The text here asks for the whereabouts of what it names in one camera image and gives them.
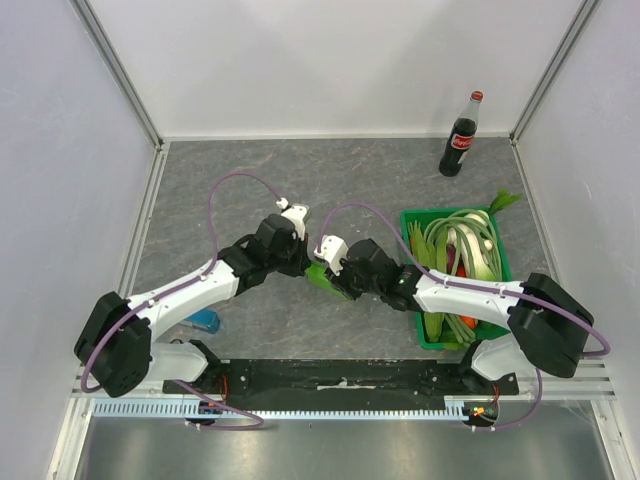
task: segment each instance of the cable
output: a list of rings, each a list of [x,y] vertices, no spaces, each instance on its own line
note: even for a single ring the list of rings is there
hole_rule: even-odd
[[[402,240],[402,236],[398,233],[398,231],[395,229],[395,227],[389,221],[389,219],[387,219],[384,216],[384,214],[382,212],[380,212],[380,210],[378,210],[377,208],[375,208],[375,207],[373,207],[371,205],[368,205],[366,203],[347,202],[347,203],[343,203],[342,205],[338,205],[336,208],[331,210],[329,215],[327,215],[327,218],[325,219],[324,224],[322,225],[322,229],[320,230],[320,236],[318,237],[318,245],[316,246],[316,250],[315,250],[316,253],[320,254],[320,245],[322,243],[322,239],[324,238],[324,233],[325,233],[327,227],[329,226],[329,222],[330,222],[331,218],[336,213],[338,213],[340,210],[342,210],[343,208],[352,207],[352,206],[362,207],[362,208],[364,208],[366,210],[369,210],[370,212],[376,214],[378,217],[380,217],[380,220],[382,220],[387,225],[387,227],[389,227],[389,229],[391,230],[393,235],[396,237],[396,240],[398,241],[398,243],[400,244],[400,246],[402,247],[404,252],[411,259],[411,261],[414,263],[414,265],[416,266],[418,271],[420,271],[420,273],[422,273],[426,277],[430,278],[431,280],[433,280],[437,284],[439,284],[439,285],[443,285],[444,284],[444,280],[442,280],[441,278],[437,277],[436,275],[433,275],[432,273],[429,272],[428,268],[423,267],[422,265],[420,265],[417,262],[417,260],[411,254],[411,250],[409,250],[409,248],[405,245],[404,240]],[[545,300],[542,300],[540,298],[534,297],[532,295],[528,295],[526,293],[512,292],[512,291],[509,291],[509,290],[501,291],[500,288],[483,287],[483,286],[480,286],[480,285],[469,285],[469,284],[466,284],[466,283],[456,282],[456,281],[451,281],[451,280],[447,281],[447,286],[462,288],[464,290],[472,290],[472,291],[476,291],[476,292],[492,293],[492,294],[496,294],[496,295],[506,295],[506,296],[509,296],[509,297],[514,297],[514,298],[518,298],[518,299],[521,299],[521,300],[525,300],[527,302],[534,303],[536,305],[541,306],[542,308],[546,308],[547,310],[551,310],[552,312],[555,312],[555,313],[557,313],[559,315],[562,315],[567,320],[570,320],[571,322],[575,323],[576,325],[578,325],[582,329],[586,330],[590,335],[595,337],[600,342],[600,344],[602,345],[602,350],[598,350],[598,351],[595,351],[595,352],[583,353],[582,354],[583,357],[604,356],[604,355],[607,355],[611,351],[611,346],[609,345],[609,342],[607,342],[607,340],[602,336],[602,334],[600,332],[598,332],[595,328],[593,328],[591,325],[589,325],[587,322],[582,320],[577,315],[574,315],[573,313],[568,312],[565,309],[560,308],[557,305],[554,305],[553,303],[547,302]]]
[[[538,394],[536,395],[536,399],[533,402],[533,407],[531,407],[531,410],[529,410],[529,412],[525,416],[523,416],[522,418],[519,418],[518,420],[514,420],[513,422],[507,422],[502,425],[492,426],[492,427],[475,427],[475,428],[472,428],[472,430],[473,431],[480,430],[481,432],[499,432],[500,430],[506,430],[508,428],[518,427],[522,423],[526,422],[531,417],[533,417],[538,411],[538,409],[540,408],[540,404],[542,403],[542,375],[540,374],[540,370],[538,370],[537,368],[536,368],[536,376],[538,377]]]
[[[260,183],[262,183],[265,187],[267,187],[269,189],[269,191],[273,194],[274,197],[276,197],[276,200],[280,200],[282,198],[282,196],[280,195],[280,193],[278,193],[278,191],[275,189],[275,187],[273,187],[271,184],[267,183],[266,180],[263,180],[262,178],[260,178],[259,176],[257,176],[254,173],[251,172],[231,172],[231,173],[227,173],[226,175],[223,175],[222,177],[220,177],[216,183],[214,183],[213,187],[211,187],[211,191],[209,193],[209,199],[208,199],[208,203],[207,203],[207,221],[208,221],[208,226],[209,226],[209,236],[211,238],[211,244],[213,247],[213,252],[211,255],[211,262],[209,263],[209,266],[205,269],[204,272],[202,272],[202,275],[208,275],[209,273],[211,273],[215,267],[215,264],[218,260],[218,237],[216,235],[215,232],[215,228],[213,226],[213,218],[212,218],[212,201],[213,201],[213,195],[216,192],[216,190],[218,189],[218,186],[224,182],[225,180],[227,180],[230,177],[251,177],[254,178],[256,180],[258,180]],[[100,390],[102,388],[102,386],[100,385],[96,385],[95,387],[89,387],[88,385],[88,380],[89,380],[89,374],[91,373],[91,370],[93,369],[93,366],[96,362],[96,359],[98,358],[98,355],[100,355],[100,352],[102,352],[102,349],[105,347],[105,345],[109,342],[109,340],[111,340],[111,337],[113,337],[115,335],[115,333],[120,330],[131,318],[133,318],[136,314],[138,314],[139,312],[141,312],[142,310],[144,310],[145,308],[149,308],[153,303],[158,302],[160,300],[162,300],[165,297],[168,297],[169,295],[172,295],[176,292],[179,292],[180,290],[187,288],[190,285],[193,285],[196,282],[200,281],[200,275],[197,275],[189,280],[186,280],[174,287],[171,287],[167,290],[165,290],[164,292],[161,292],[159,294],[157,294],[155,297],[153,297],[150,300],[147,300],[143,303],[141,303],[140,305],[138,305],[137,307],[132,308],[129,312],[127,312],[120,320],[118,320],[116,323],[114,323],[111,328],[109,330],[107,330],[107,333],[104,334],[104,336],[100,339],[100,341],[98,342],[98,344],[96,345],[96,347],[93,349],[93,352],[91,352],[91,355],[89,356],[89,359],[87,360],[87,364],[84,367],[84,371],[82,372],[82,377],[80,378],[80,388],[82,389],[83,392],[85,393],[93,393],[93,392],[97,392],[98,390]],[[199,396],[200,398],[204,398],[206,401],[210,401],[213,402],[213,400],[210,400],[208,397],[206,397],[205,395],[201,394],[200,392],[197,392],[197,390],[192,389],[190,386],[188,386],[185,382],[183,382],[182,380],[174,380],[174,382],[178,383],[182,388],[184,388],[185,390],[190,391],[191,393],[193,393],[194,395]],[[253,428],[259,428],[260,426],[262,426],[262,424],[264,423],[264,421],[256,416],[253,415],[252,413],[249,412],[243,412],[242,410],[238,410],[235,409],[233,407],[228,407],[225,405],[226,408],[224,408],[223,410],[228,410],[234,413],[237,413],[239,415],[245,415],[249,418],[253,418],[254,420],[259,420],[260,425],[259,426],[255,426],[255,425],[247,425],[245,427],[253,427]],[[240,427],[215,427],[215,430],[251,430],[252,428],[240,428]]]
[[[258,415],[255,415],[251,412],[247,412],[245,410],[240,410],[239,408],[230,407],[229,405],[225,405],[224,403],[217,402],[212,398],[207,397],[204,393],[199,392],[184,380],[171,380],[171,381],[176,385],[179,385],[180,387],[182,387],[192,395],[195,395],[196,397],[204,400],[205,402],[212,403],[216,408],[220,410],[236,413],[238,415],[242,415],[243,417],[247,417],[252,420],[255,420],[256,422],[250,425],[202,425],[202,424],[196,424],[196,423],[187,421],[187,425],[189,427],[198,428],[200,430],[226,430],[230,432],[239,432],[239,431],[246,431],[246,430],[258,430],[259,428],[262,428],[262,426],[264,425],[264,419],[262,417],[259,417]]]

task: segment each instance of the aluminum frame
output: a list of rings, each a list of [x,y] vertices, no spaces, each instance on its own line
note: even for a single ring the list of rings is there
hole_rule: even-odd
[[[524,110],[520,114],[520,118],[518,118],[518,121],[513,127],[510,138],[514,144],[517,144],[522,137],[522,134],[529,126],[529,122],[535,115],[544,98],[547,96],[549,89],[553,85],[553,81],[558,76],[558,73],[560,73],[560,70],[567,61],[569,54],[580,38],[580,34],[583,32],[599,4],[600,0],[583,0],[582,4],[578,7],[578,11],[571,20],[571,23],[560,40],[560,44],[551,57],[547,68],[545,68],[542,73],[542,77],[540,77],[536,88],[533,90]]]
[[[84,24],[87,33],[93,40],[98,52],[100,52],[102,60],[107,65],[111,75],[113,75],[122,95],[124,95],[125,99],[133,109],[140,126],[147,137],[149,137],[151,143],[153,143],[156,148],[160,148],[164,143],[162,136],[154,125],[149,112],[142,103],[140,95],[138,95],[138,92],[133,86],[127,71],[118,58],[113,45],[111,45],[109,37],[102,27],[100,20],[98,20],[98,16],[89,3],[89,0],[70,0],[70,2],[76,10],[78,17]]]

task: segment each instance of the green plastic crate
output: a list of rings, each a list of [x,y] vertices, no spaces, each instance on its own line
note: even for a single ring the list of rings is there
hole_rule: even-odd
[[[405,210],[402,212],[400,216],[400,222],[402,224],[402,238],[404,239],[407,246],[409,245],[409,223],[418,221],[422,229],[426,228],[432,221],[437,220],[439,218],[446,218],[454,212],[458,210],[465,210],[467,208],[474,208],[476,210],[484,210],[488,211],[488,207],[460,207],[460,208],[437,208],[437,209],[428,209],[428,210]],[[502,245],[502,240],[500,238],[500,231],[498,230],[498,224],[496,223],[496,219],[493,215],[489,216],[493,227],[496,229],[496,234],[498,236],[498,251],[500,252],[500,258],[502,260],[502,279],[505,282],[512,280],[511,270],[509,269],[509,262],[507,261],[507,256],[504,253],[504,246]],[[418,338],[420,339],[420,345],[422,348],[426,348],[429,350],[444,350],[443,343],[431,343],[427,340],[427,334],[424,328],[424,322],[422,321],[422,315],[416,313],[416,328],[418,330]],[[449,325],[445,322],[442,325],[442,330],[449,330]],[[478,326],[475,328],[476,338],[478,340],[493,340],[494,338],[501,337],[502,335],[508,333],[502,327],[494,325],[492,323],[487,322],[478,322]]]

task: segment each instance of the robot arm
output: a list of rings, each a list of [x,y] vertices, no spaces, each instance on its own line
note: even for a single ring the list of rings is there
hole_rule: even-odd
[[[371,239],[349,248],[339,237],[328,236],[315,254],[328,264],[331,284],[347,298],[373,293],[396,310],[456,313],[509,330],[498,339],[475,342],[467,350],[461,374],[474,390],[533,367],[571,378],[587,341],[588,333],[578,325],[503,292],[553,303],[593,325],[589,312],[546,275],[531,274],[526,282],[485,282],[435,270],[426,276],[415,265],[397,265]]]
[[[143,306],[108,341],[91,369],[110,396],[126,394],[143,379],[195,380],[213,354],[197,341],[157,343],[164,332],[203,308],[262,284],[269,273],[277,271],[293,277],[305,274],[311,264],[304,223],[308,208],[283,206],[281,214],[269,215],[255,234],[221,250],[210,272],[207,263],[163,287],[127,300],[115,292],[98,300],[74,348],[85,364],[106,332],[131,312],[129,304]]]

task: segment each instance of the red vegetable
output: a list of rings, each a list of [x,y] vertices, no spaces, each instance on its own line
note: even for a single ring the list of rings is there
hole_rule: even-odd
[[[460,263],[458,265],[458,270],[456,271],[456,277],[464,277],[467,278],[467,271],[464,269],[464,265]],[[471,330],[476,328],[478,321],[475,318],[467,317],[465,315],[460,315],[460,319],[465,323],[467,327]]]

